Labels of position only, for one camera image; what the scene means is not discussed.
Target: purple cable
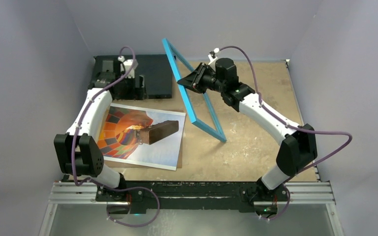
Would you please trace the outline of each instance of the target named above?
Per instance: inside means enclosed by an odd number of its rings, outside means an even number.
[[[86,112],[89,110],[89,107],[91,106],[91,104],[93,103],[93,101],[103,92],[107,91],[108,89],[110,89],[112,86],[116,85],[117,83],[119,83],[121,80],[123,80],[130,72],[131,70],[134,68],[134,65],[135,65],[135,52],[132,48],[130,48],[129,46],[124,46],[121,48],[120,50],[120,56],[122,55],[122,52],[125,48],[128,48],[130,49],[131,53],[132,53],[132,65],[131,67],[129,68],[128,71],[125,72],[124,75],[122,75],[121,77],[119,77],[116,81],[114,81],[113,83],[107,85],[106,87],[104,87],[103,89],[101,89],[100,91],[98,91],[97,93],[95,93],[95,95],[90,99],[90,101],[86,104],[86,107],[83,109],[83,112],[82,114],[80,115],[78,121],[77,121],[77,127],[74,131],[74,135],[73,135],[73,143],[72,143],[72,148],[71,148],[71,163],[72,163],[72,174],[73,174],[73,180],[74,180],[74,183],[76,186],[80,186],[82,185],[83,183],[87,182],[88,180],[90,180],[90,178],[86,178],[80,182],[78,182],[77,180],[77,173],[76,173],[76,165],[75,165],[75,149],[76,149],[76,140],[77,140],[77,136],[79,134],[79,127],[80,125],[82,124],[82,121],[83,119],[85,118],[85,115],[86,115]],[[143,189],[143,190],[146,190],[146,191],[149,191],[156,199],[157,201],[157,211],[156,211],[156,214],[154,215],[154,217],[149,220],[148,222],[144,223],[144,224],[139,224],[139,225],[131,225],[131,224],[127,224],[127,223],[124,223],[124,222],[120,222],[120,221],[117,221],[115,220],[114,218],[112,218],[110,215],[109,215],[109,212],[107,210],[107,214],[108,214],[108,218],[110,220],[112,220],[113,222],[115,223],[118,223],[118,224],[121,224],[121,225],[125,225],[125,226],[128,226],[128,227],[143,227],[143,226],[146,226],[150,223],[152,223],[158,216],[158,214],[160,213],[160,201],[158,199],[158,196],[150,189],[148,188],[145,188],[145,187],[132,187],[132,188],[125,188],[125,189],[115,189],[115,188],[110,188],[110,187],[107,187],[107,186],[104,186],[103,184],[95,181],[95,180],[91,180],[92,183],[98,185],[98,186],[102,186],[102,187],[105,187],[109,190],[112,190],[112,191],[115,191],[115,192],[125,192],[125,191],[129,191],[129,190],[134,190],[134,189]]]
[[[265,111],[267,111],[267,113],[269,113],[271,116],[273,116],[275,119],[277,119],[280,123],[282,123],[284,126],[288,127],[288,128],[291,128],[291,129],[294,129],[294,130],[297,130],[297,131],[301,131],[301,132],[304,132],[304,133],[309,133],[309,134],[321,134],[321,135],[345,135],[345,136],[348,136],[348,140],[343,144],[341,145],[339,148],[335,149],[334,151],[332,151],[330,154],[326,155],[325,157],[321,158],[320,160],[304,167],[303,169],[299,170],[299,173],[311,168],[311,167],[314,167],[316,166],[317,164],[325,161],[326,159],[330,158],[331,156],[333,156],[334,154],[336,154],[337,152],[341,151],[343,148],[345,148],[350,142],[351,140],[353,139],[353,136],[348,133],[348,132],[344,132],[344,131],[314,131],[314,130],[307,130],[307,129],[302,129],[302,128],[299,128],[299,127],[295,127],[295,126],[292,126],[290,124],[287,124],[286,121],[284,121],[282,118],[278,117],[276,114],[274,114],[272,111],[270,111],[263,103],[262,103],[262,97],[261,97],[261,93],[259,92],[258,90],[258,86],[257,86],[257,78],[255,76],[255,72],[254,72],[254,68],[253,68],[253,64],[252,62],[250,61],[250,58],[247,56],[246,52],[244,52],[244,50],[242,50],[241,48],[237,47],[237,46],[225,46],[225,47],[222,47],[220,48],[220,51],[224,50],[224,49],[227,49],[227,48],[235,48],[235,49],[238,49],[247,59],[247,61],[249,62],[250,64],[250,68],[252,70],[252,73],[253,73],[253,79],[254,79],[254,88],[255,88],[255,91],[257,92],[258,94],[258,102],[259,104],[263,107],[263,109]],[[279,215],[283,214],[285,211],[286,211],[286,208],[287,206],[289,205],[289,201],[290,201],[290,193],[289,193],[289,190],[287,190],[287,193],[288,193],[288,202],[286,203],[285,207],[283,208],[283,210],[277,214],[275,217],[273,218],[270,218],[270,219],[276,219]]]

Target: purple hose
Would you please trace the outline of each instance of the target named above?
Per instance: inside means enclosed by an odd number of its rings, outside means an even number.
[[[272,111],[270,111],[263,103],[262,103],[262,97],[261,97],[261,93],[259,92],[258,90],[258,86],[257,86],[257,78],[255,76],[255,72],[254,72],[254,68],[253,68],[253,64],[252,62],[250,61],[250,58],[247,56],[246,52],[244,52],[244,50],[242,50],[241,48],[237,47],[237,46],[225,46],[225,47],[222,47],[220,48],[220,51],[224,50],[224,49],[227,49],[227,48],[235,48],[235,49],[238,49],[247,59],[247,61],[249,62],[250,64],[250,68],[252,70],[252,73],[253,73],[253,79],[254,79],[254,88],[255,88],[255,91],[257,92],[258,94],[258,102],[259,104],[263,107],[263,109],[265,111],[267,111],[267,113],[269,113],[271,116],[273,116],[275,119],[277,119],[280,123],[282,123],[284,126],[288,127],[288,128],[291,128],[291,129],[294,129],[294,130],[297,130],[297,131],[301,131],[301,132],[304,132],[304,133],[309,133],[309,134],[322,134],[322,135],[345,135],[345,136],[348,136],[348,140],[343,144],[341,145],[339,148],[335,149],[334,151],[332,151],[330,154],[326,155],[325,157],[321,158],[320,160],[302,168],[301,170],[299,170],[299,173],[313,167],[313,166],[316,166],[317,164],[325,161],[326,159],[330,158],[331,156],[333,156],[334,154],[336,154],[337,152],[341,151],[343,148],[345,148],[350,142],[351,140],[353,139],[353,136],[348,133],[348,132],[343,132],[343,131],[313,131],[313,130],[307,130],[307,129],[302,129],[302,128],[299,128],[299,127],[295,127],[295,126],[292,126],[292,125],[287,125],[286,121],[284,121],[282,118],[278,117],[276,114],[274,114]],[[271,220],[273,219],[276,219],[278,218],[280,215],[282,215],[285,211],[286,211],[286,208],[287,206],[289,205],[289,201],[290,201],[290,192],[289,190],[284,186],[284,188],[287,190],[287,193],[288,193],[288,201],[286,203],[286,205],[284,206],[283,210],[278,213],[275,217],[273,218],[270,218]]]
[[[132,65],[130,67],[130,69],[128,71],[125,72],[124,75],[122,75],[121,77],[119,77],[116,81],[114,81],[113,83],[107,85],[106,87],[104,87],[103,89],[101,89],[99,92],[95,93],[95,95],[90,99],[90,101],[86,104],[86,107],[83,109],[83,112],[82,114],[80,115],[78,121],[77,121],[77,127],[74,131],[74,135],[73,135],[73,143],[72,143],[72,148],[71,148],[71,163],[72,163],[72,174],[73,174],[73,180],[74,180],[74,183],[76,186],[80,186],[82,185],[84,182],[87,182],[88,180],[90,180],[90,178],[86,178],[80,182],[78,182],[77,180],[77,173],[76,173],[76,165],[75,165],[75,149],[76,149],[76,140],[77,140],[77,136],[79,134],[79,127],[80,125],[82,124],[82,121],[83,119],[85,118],[85,115],[86,115],[86,112],[89,110],[89,107],[91,106],[91,104],[93,103],[93,101],[103,92],[107,91],[108,89],[110,89],[112,86],[116,85],[117,83],[119,83],[121,80],[123,80],[130,72],[131,70],[134,68],[134,65],[135,65],[135,53],[134,53],[134,50],[132,48],[130,48],[129,46],[124,46],[121,48],[120,50],[120,56],[122,55],[122,52],[125,48],[128,48],[131,50],[131,53],[132,53]],[[112,220],[113,222],[115,223],[118,223],[118,224],[121,224],[121,225],[125,225],[125,226],[128,226],[128,227],[143,227],[143,226],[146,226],[150,223],[152,223],[158,216],[158,214],[160,213],[160,201],[158,199],[158,196],[150,189],[148,188],[145,188],[145,187],[132,187],[132,188],[125,188],[125,189],[115,189],[115,188],[110,188],[110,187],[107,187],[107,186],[104,186],[103,184],[95,181],[95,180],[91,180],[92,183],[98,185],[98,186],[102,186],[106,189],[109,189],[109,190],[112,190],[112,191],[115,191],[115,192],[125,192],[125,191],[129,191],[129,190],[135,190],[135,189],[142,189],[142,190],[146,190],[146,191],[149,191],[156,199],[157,201],[157,211],[156,211],[156,214],[154,215],[154,217],[149,220],[148,222],[144,223],[144,224],[139,224],[139,225],[132,225],[132,224],[127,224],[127,223],[124,223],[124,222],[120,222],[120,221],[117,221],[115,220],[114,218],[112,218],[110,215],[109,215],[109,212],[107,210],[107,214],[108,214],[108,218],[110,220]]]

